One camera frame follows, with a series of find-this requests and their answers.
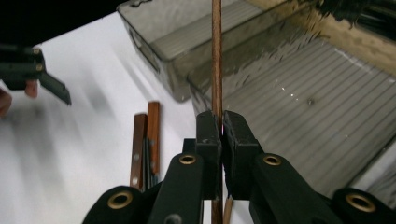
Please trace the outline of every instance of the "ribbed plastic surface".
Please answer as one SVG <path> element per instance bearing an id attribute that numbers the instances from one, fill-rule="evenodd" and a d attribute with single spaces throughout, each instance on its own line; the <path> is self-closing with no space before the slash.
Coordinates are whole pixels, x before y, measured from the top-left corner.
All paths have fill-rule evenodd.
<path id="1" fill-rule="evenodd" d="M 224 108 L 245 116 L 265 151 L 331 195 L 396 134 L 395 81 L 315 40 L 247 81 Z"/>

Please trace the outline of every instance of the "brown stick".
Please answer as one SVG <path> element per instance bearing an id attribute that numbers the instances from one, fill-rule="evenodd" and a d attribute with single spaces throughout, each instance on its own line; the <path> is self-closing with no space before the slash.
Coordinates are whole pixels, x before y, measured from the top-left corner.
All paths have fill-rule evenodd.
<path id="1" fill-rule="evenodd" d="M 230 224 L 232 208 L 233 208 L 233 199 L 232 198 L 228 198 L 225 201 L 225 206 L 224 206 L 224 220 L 223 220 L 223 224 Z"/>
<path id="2" fill-rule="evenodd" d="M 143 189 L 143 139 L 146 136 L 146 129 L 147 115 L 134 115 L 130 186 L 140 190 Z"/>
<path id="3" fill-rule="evenodd" d="M 221 0 L 212 0 L 212 111 L 222 124 Z"/>
<path id="4" fill-rule="evenodd" d="M 212 111 L 222 127 L 221 0 L 212 0 Z M 219 198 L 212 201 L 212 224 L 222 224 L 222 169 L 219 167 Z"/>
<path id="5" fill-rule="evenodd" d="M 160 172 L 160 103 L 148 102 L 148 140 L 150 145 L 151 171 Z"/>

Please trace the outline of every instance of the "clamp jaw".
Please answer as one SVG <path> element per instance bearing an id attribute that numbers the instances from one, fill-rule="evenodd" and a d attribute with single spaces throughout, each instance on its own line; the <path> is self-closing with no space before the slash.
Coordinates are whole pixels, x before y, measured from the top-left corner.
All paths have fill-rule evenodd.
<path id="1" fill-rule="evenodd" d="M 224 112 L 219 136 L 211 111 L 197 116 L 195 139 L 170 163 L 163 182 L 140 192 L 119 186 L 103 194 L 83 223 L 202 223 L 203 200 L 216 200 L 224 166 L 229 194 L 250 201 L 254 223 L 394 223 L 396 214 L 372 195 L 339 189 L 319 195 L 281 156 L 265 153 L 244 117 Z"/>
<path id="2" fill-rule="evenodd" d="M 12 91 L 24 90 L 26 80 L 39 80 L 42 87 L 71 105 L 66 86 L 47 72 L 41 49 L 0 45 L 0 79 Z"/>

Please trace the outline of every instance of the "clear plastic container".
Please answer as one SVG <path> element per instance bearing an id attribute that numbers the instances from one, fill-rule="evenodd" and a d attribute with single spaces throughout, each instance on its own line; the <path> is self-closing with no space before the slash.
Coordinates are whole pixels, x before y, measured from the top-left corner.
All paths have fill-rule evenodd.
<path id="1" fill-rule="evenodd" d="M 211 61 L 211 1 L 129 1 L 119 5 L 126 29 L 155 74 L 179 102 L 190 98 L 187 75 Z M 265 10 L 242 0 L 222 0 L 223 50 L 261 32 Z"/>

